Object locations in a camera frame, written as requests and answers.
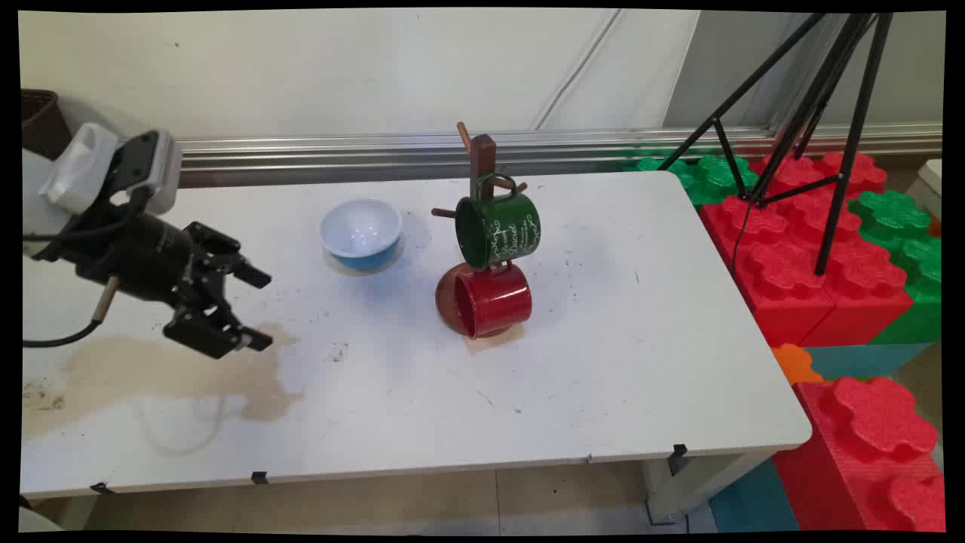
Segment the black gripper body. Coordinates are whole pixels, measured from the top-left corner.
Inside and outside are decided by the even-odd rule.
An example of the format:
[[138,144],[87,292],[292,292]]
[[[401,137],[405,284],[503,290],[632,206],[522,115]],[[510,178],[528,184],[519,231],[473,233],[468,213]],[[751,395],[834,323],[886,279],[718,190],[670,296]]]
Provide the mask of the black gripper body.
[[187,226],[179,229],[138,207],[96,207],[74,219],[72,264],[80,278],[100,284],[116,278],[121,292],[168,306],[226,299],[226,279],[234,276],[193,268]]

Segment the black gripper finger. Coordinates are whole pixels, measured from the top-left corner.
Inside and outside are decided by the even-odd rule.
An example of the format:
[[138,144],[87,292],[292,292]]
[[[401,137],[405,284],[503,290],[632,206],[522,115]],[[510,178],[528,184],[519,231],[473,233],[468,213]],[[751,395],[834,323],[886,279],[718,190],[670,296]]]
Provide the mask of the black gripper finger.
[[193,221],[187,226],[187,234],[193,243],[195,264],[193,268],[203,274],[234,275],[239,281],[255,288],[265,288],[272,276],[255,267],[240,251],[240,243],[221,231]]
[[273,336],[244,326],[227,299],[200,303],[180,300],[171,308],[173,316],[163,327],[164,336],[214,360],[242,348],[264,351],[274,343]]

